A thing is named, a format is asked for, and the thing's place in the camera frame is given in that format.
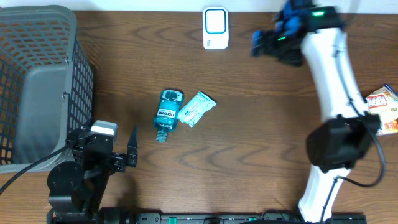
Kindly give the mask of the blue Listerine mouthwash bottle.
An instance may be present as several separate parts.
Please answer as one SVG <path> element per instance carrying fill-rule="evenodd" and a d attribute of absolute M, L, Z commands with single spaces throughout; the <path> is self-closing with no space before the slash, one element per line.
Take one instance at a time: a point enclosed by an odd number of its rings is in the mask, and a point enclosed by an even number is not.
<path fill-rule="evenodd" d="M 157 129 L 156 140 L 158 142 L 166 142 L 168 133 L 175 131 L 183 99 L 183 92 L 178 90 L 166 89 L 160 94 L 159 107 L 154 117 L 154 127 Z"/>

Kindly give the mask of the teal wet wipes pack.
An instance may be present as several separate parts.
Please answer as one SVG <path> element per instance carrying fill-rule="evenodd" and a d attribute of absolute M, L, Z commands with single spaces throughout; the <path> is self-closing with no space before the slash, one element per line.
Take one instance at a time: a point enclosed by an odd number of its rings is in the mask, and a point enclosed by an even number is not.
<path fill-rule="evenodd" d="M 179 112 L 178 119 L 191 128 L 199 122 L 201 117 L 213 107 L 216 101 L 199 91 Z"/>

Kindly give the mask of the yellow snack bag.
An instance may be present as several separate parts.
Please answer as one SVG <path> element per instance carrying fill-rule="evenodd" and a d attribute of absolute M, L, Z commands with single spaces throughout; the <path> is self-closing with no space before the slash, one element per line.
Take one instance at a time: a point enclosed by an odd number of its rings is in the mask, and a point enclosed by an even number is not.
<path fill-rule="evenodd" d="M 397 93 L 391 86 L 385 84 L 367 96 L 366 101 L 369 112 L 378 115 L 381 120 L 377 135 L 397 133 Z"/>

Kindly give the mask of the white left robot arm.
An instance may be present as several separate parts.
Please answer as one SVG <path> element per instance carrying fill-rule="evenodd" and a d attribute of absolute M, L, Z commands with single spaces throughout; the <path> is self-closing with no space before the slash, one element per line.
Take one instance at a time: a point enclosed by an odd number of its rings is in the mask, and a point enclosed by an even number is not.
<path fill-rule="evenodd" d="M 67 136 L 74 160 L 55 166 L 47 177 L 48 223 L 135 223 L 122 207 L 100 207 L 109 177 L 137 165 L 137 128 L 126 153 L 113 152 L 114 136 L 82 126 Z"/>

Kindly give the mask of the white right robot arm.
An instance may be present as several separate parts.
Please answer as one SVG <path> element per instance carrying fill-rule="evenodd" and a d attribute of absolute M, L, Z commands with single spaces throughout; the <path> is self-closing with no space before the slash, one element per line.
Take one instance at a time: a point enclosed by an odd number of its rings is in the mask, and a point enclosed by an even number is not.
<path fill-rule="evenodd" d="M 252 35 L 253 56 L 307 63 L 317 91 L 321 125 L 306 140 L 311 163 L 304 195 L 298 202 L 304 223 L 332 219 L 332 207 L 356 163 L 377 144 L 381 120 L 371 114 L 356 83 L 348 54 L 346 24 L 333 6 L 287 1 L 275 28 Z"/>

